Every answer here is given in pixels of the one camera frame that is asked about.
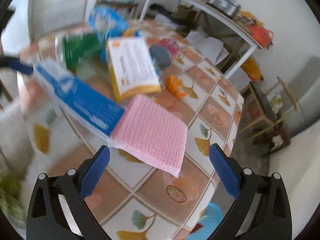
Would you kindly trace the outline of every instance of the wooden frame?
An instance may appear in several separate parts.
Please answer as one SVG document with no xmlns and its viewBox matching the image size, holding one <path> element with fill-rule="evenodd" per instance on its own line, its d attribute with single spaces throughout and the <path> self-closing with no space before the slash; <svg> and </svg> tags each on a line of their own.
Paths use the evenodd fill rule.
<svg viewBox="0 0 320 240">
<path fill-rule="evenodd" d="M 264 111 L 259 103 L 259 100 L 256 96 L 256 94 L 254 93 L 253 91 L 253 88 L 251 86 L 251 84 L 249 84 L 247 87 L 245 87 L 243 90 L 241 90 L 241 94 L 243 94 L 244 92 L 246 92 L 248 89 L 250 90 L 252 96 L 253 96 L 253 99 L 254 101 L 256 102 L 257 106 L 258 106 L 258 109 L 261 113 L 261 116 L 259 116 L 258 118 L 256 118 L 255 120 L 252 120 L 252 122 L 250 122 L 249 124 L 247 124 L 245 127 L 243 127 L 239 133 L 242 133 L 244 132 L 245 130 L 249 129 L 250 127 L 252 127 L 253 125 L 255 125 L 256 123 L 260 122 L 261 120 L 264 120 L 266 121 L 267 123 L 270 124 L 270 126 L 267 126 L 266 128 L 258 131 L 257 133 L 253 134 L 252 136 L 249 137 L 249 139 L 254 139 L 256 138 L 257 136 L 265 133 L 266 131 L 270 130 L 271 128 L 273 128 L 275 125 L 279 124 L 280 122 L 282 122 L 287 115 L 289 115 L 293 110 L 297 111 L 299 108 L 298 108 L 298 103 L 297 103 L 297 100 L 294 98 L 294 96 L 292 95 L 292 93 L 290 92 L 289 88 L 287 87 L 287 85 L 284 83 L 284 81 L 280 78 L 280 77 L 277 77 L 278 79 L 278 82 L 272 87 L 270 88 L 266 93 L 265 95 L 267 96 L 268 94 L 270 94 L 279 84 L 282 85 L 284 91 L 286 92 L 287 96 L 289 97 L 292 105 L 293 105 L 293 109 L 289 109 L 287 110 L 284 114 L 282 114 L 279 118 L 276 119 L 275 122 L 271 121 L 269 118 L 267 118 L 264 114 Z"/>
</svg>

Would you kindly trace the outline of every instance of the yellow cloth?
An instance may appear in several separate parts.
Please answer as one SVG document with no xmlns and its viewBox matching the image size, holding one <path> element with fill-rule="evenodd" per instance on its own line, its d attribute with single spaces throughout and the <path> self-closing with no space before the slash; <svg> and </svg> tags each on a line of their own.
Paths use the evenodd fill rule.
<svg viewBox="0 0 320 240">
<path fill-rule="evenodd" d="M 249 57 L 242 65 L 241 68 L 252 79 L 261 80 L 262 74 L 259 69 L 258 63 L 253 57 Z"/>
</svg>

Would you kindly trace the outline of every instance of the gray appliance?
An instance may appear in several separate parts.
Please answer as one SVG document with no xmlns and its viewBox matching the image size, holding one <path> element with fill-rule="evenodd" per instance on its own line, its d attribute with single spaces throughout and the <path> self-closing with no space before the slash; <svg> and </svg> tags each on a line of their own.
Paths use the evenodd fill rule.
<svg viewBox="0 0 320 240">
<path fill-rule="evenodd" d="M 233 18 L 241 9 L 241 5 L 237 0 L 207 0 L 207 4 L 230 18 Z"/>
</svg>

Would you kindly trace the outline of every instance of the white label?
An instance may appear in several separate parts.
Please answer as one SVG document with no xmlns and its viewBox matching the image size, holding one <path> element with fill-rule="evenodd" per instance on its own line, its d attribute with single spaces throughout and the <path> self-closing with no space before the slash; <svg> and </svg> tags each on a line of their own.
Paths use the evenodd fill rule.
<svg viewBox="0 0 320 240">
<path fill-rule="evenodd" d="M 120 94 L 137 86 L 160 85 L 143 38 L 109 39 L 108 49 Z"/>
</svg>

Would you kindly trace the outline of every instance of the blue carton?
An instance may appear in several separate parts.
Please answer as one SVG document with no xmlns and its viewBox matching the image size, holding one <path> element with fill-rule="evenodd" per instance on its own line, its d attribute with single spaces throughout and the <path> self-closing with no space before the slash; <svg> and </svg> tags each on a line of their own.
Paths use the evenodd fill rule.
<svg viewBox="0 0 320 240">
<path fill-rule="evenodd" d="M 107 142 L 124 109 L 60 68 L 46 60 L 35 67 L 38 82 L 70 116 Z"/>
</svg>

